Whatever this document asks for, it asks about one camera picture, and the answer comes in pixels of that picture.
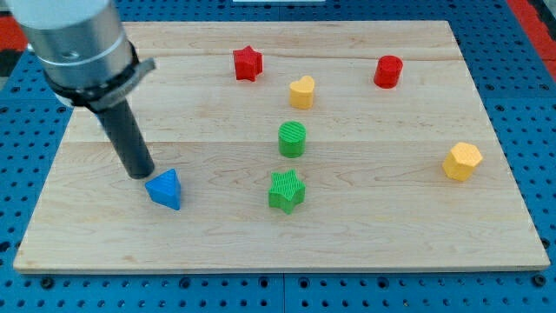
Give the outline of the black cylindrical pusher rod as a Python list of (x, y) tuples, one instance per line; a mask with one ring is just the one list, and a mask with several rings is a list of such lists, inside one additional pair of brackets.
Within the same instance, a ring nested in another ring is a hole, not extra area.
[(129, 103), (124, 100), (96, 113), (128, 176), (142, 179), (155, 169), (154, 161)]

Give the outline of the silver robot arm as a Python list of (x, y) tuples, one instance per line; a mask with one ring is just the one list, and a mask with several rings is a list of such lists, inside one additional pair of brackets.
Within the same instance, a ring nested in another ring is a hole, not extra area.
[(97, 117), (130, 177), (149, 176), (155, 165), (127, 96), (156, 64), (139, 59), (115, 3), (9, 0), (7, 5), (56, 97)]

